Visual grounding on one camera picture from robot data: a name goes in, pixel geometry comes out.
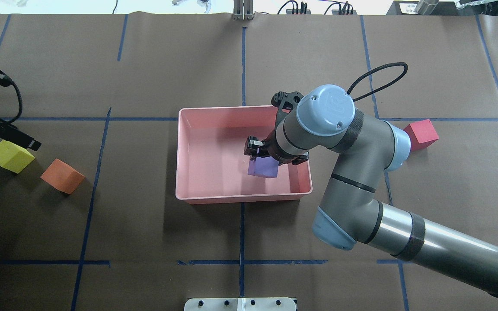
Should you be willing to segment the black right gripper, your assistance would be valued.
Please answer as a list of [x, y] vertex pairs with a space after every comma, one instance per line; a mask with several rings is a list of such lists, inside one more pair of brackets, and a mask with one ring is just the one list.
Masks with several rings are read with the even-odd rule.
[[269, 135], [259, 140], [256, 136], [248, 136], [244, 144], [243, 154], [251, 159], [272, 157], [279, 165], [301, 165], [310, 159], [308, 150], [298, 147], [289, 138], [285, 128], [286, 118], [297, 108], [303, 95], [297, 91], [279, 91], [273, 95], [271, 104], [277, 108], [275, 127]]

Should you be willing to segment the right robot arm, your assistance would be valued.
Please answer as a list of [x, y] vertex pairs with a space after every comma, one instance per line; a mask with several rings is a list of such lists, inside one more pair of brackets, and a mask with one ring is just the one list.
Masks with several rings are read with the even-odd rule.
[[498, 246], [376, 197], [385, 174], [411, 153], [411, 139], [391, 122], [358, 108], [351, 90], [326, 84], [308, 94], [277, 91], [266, 136], [246, 140], [252, 160], [301, 166], [316, 148], [336, 154], [312, 230], [339, 250], [368, 245], [498, 299]]

